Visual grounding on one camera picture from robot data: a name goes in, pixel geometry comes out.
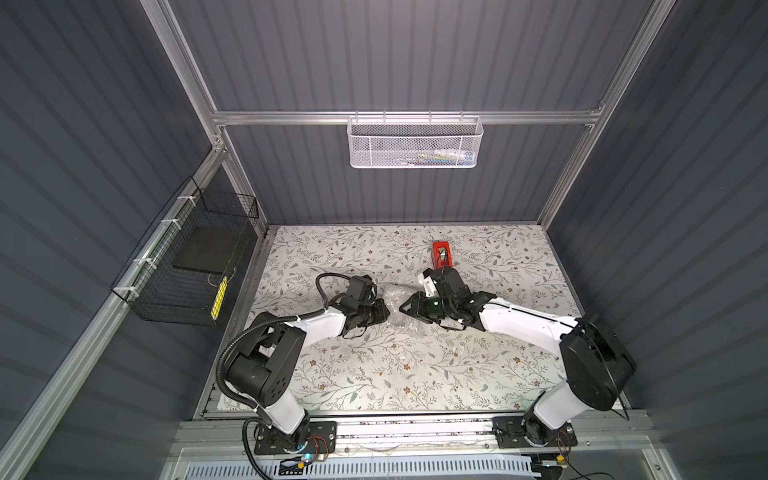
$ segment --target clear plastic bag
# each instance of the clear plastic bag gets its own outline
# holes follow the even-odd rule
[[[384,299],[384,303],[389,309],[387,325],[390,328],[396,332],[408,333],[412,336],[424,336],[429,332],[430,326],[426,323],[412,316],[400,313],[400,306],[419,289],[413,286],[396,285],[394,283],[380,283],[378,288],[379,296]]]

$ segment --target aluminum rail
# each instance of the aluminum rail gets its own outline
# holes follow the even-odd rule
[[[613,412],[588,410],[581,413],[572,420],[579,441],[574,450],[660,448],[659,435],[648,414],[644,410],[628,412],[629,422]],[[333,455],[370,457],[376,451],[386,451],[387,455],[492,452],[497,449],[492,419],[506,415],[522,415],[522,412],[329,415],[312,418],[312,421],[338,422],[336,453]],[[242,424],[243,420],[182,422],[167,460],[242,459]],[[519,449],[505,451],[544,453],[556,452],[557,449],[521,445]]]
[[[200,124],[203,125],[208,140],[213,146],[226,146],[230,153],[222,165],[235,193],[255,197],[256,193],[248,180],[243,163],[237,155],[237,150],[235,150],[229,134],[213,120],[212,114],[216,110],[216,103],[205,84],[203,74],[197,66],[187,39],[181,31],[181,26],[173,9],[170,7],[170,2],[168,0],[140,0],[140,2],[157,38],[163,45],[165,54],[179,77],[181,85],[184,87],[184,91],[189,97],[195,113],[197,113]],[[256,221],[257,229],[263,235],[266,233],[268,223],[258,199],[256,203],[259,209],[259,220]]]
[[[461,123],[480,117],[485,125],[594,125],[599,111],[215,111],[216,125],[346,125],[360,123]]]
[[[200,187],[208,185],[224,157],[226,157],[224,149],[219,147],[211,149],[193,176],[194,182],[191,180],[187,182],[179,197],[163,217],[164,220],[172,220],[178,215],[184,203],[188,201],[182,197],[189,197],[194,193],[197,188],[195,183]],[[175,227],[172,227],[170,222],[160,222],[141,248],[137,258],[146,258],[168,228]],[[119,284],[130,283],[140,268],[141,263],[133,262]],[[110,293],[107,301],[80,335],[80,339],[58,367],[51,381],[5,443],[5,447],[0,452],[1,480],[21,480],[27,475],[45,443],[67,412],[72,400],[91,374],[96,362],[101,358],[101,354],[120,328],[128,311],[128,305],[119,296]]]
[[[554,216],[560,210],[560,206],[565,200],[565,196],[568,195],[568,191],[576,181],[576,177],[581,172],[581,168],[587,162],[587,158],[594,150],[594,146],[598,143],[600,136],[603,134],[605,127],[607,126],[611,116],[616,111],[616,107],[619,101],[624,96],[624,92],[627,91],[634,74],[637,73],[640,63],[645,58],[648,49],[651,44],[654,43],[656,35],[658,35],[661,26],[664,21],[667,20],[672,7],[674,7],[676,0],[654,0],[654,3],[648,9],[648,13],[643,19],[643,23],[637,30],[637,34],[634,36],[632,43],[630,44],[627,54],[619,65],[619,69],[616,70],[611,83],[608,85],[605,97],[603,97],[601,115],[597,123],[593,127],[589,127],[581,136],[576,148],[571,154],[571,158],[563,170],[563,174],[558,179],[558,182],[554,186],[554,190],[547,199],[547,203],[544,205],[544,209],[539,215],[538,222],[543,226],[544,230],[547,230]]]

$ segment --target gray corrugated wall panel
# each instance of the gray corrugated wall panel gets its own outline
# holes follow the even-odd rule
[[[765,2],[678,0],[549,230],[685,478],[766,454],[767,22]]]
[[[342,126],[228,127],[273,224],[536,220],[584,128],[491,125],[469,169],[349,165]]]
[[[172,0],[220,110],[579,110],[650,0]]]
[[[107,298],[144,230],[197,169],[210,144],[138,2],[4,2],[0,31],[4,444]],[[121,327],[118,345],[126,332]],[[67,425],[103,438],[109,424],[136,412],[153,422],[160,420],[150,411],[176,422],[186,418],[179,404],[194,406],[190,395],[204,380],[191,365],[198,362],[207,371],[205,352],[215,350],[215,339],[176,326],[152,327],[146,334],[153,338],[140,343],[156,343],[155,350],[182,359],[194,357],[189,375],[166,371],[167,362],[146,349],[105,359],[95,372],[110,361],[143,365],[147,372],[134,372],[139,379],[165,371],[166,392],[137,387],[115,394],[118,374],[94,374],[53,439]],[[163,385],[159,377],[154,384]],[[98,396],[103,402],[108,395],[114,397],[109,422],[89,417],[90,408],[78,410],[83,399]],[[161,466],[78,435],[70,437],[68,448],[89,452],[90,458],[136,461],[152,470]],[[162,448],[153,447],[158,458],[170,437],[161,443]],[[60,451],[53,445],[41,462]]]
[[[224,171],[223,168],[216,170],[213,178],[210,179],[210,182],[208,182],[208,185],[205,188],[206,190],[229,192],[231,194],[235,193],[234,187],[230,182],[230,178],[227,176],[227,172]]]
[[[156,478],[222,332],[130,314],[27,478]]]

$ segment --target white robot arm segment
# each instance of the white robot arm segment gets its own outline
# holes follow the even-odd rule
[[[221,392],[254,410],[281,441],[285,449],[303,445],[309,431],[309,414],[288,390],[301,349],[324,339],[343,336],[351,329],[386,321],[389,311],[376,299],[376,285],[369,276],[347,277],[346,293],[328,300],[318,290],[325,306],[299,316],[259,314],[253,324],[224,349],[216,368]]]
[[[566,380],[543,392],[524,415],[525,438],[544,445],[572,417],[586,409],[609,410],[637,368],[611,329],[589,320],[557,316],[515,305],[487,292],[470,292],[451,267],[419,275],[417,292],[400,312],[427,323],[453,318],[464,328],[504,333],[563,359]]]

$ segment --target white cable tie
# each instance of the white cable tie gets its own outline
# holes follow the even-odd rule
[[[171,219],[169,219],[169,220],[160,220],[160,223],[167,223],[167,222],[171,222],[173,225],[176,225],[176,227],[177,227],[177,228],[179,229],[179,231],[181,232],[181,225],[179,224],[179,219],[177,219],[177,218],[171,218]]]
[[[137,288],[135,286],[116,286],[112,290],[127,290],[129,292],[136,293],[138,295]]]
[[[144,262],[147,262],[152,267],[152,270],[157,270],[157,265],[155,264],[154,260],[152,260],[152,257],[146,257],[146,258],[137,258],[134,259],[135,263],[142,264]]]
[[[184,200],[189,200],[190,202],[192,202],[192,204],[193,204],[195,207],[197,206],[197,197],[195,197],[194,195],[191,195],[191,196],[182,196],[182,197],[176,197],[176,198],[177,198],[177,199],[184,199]]]

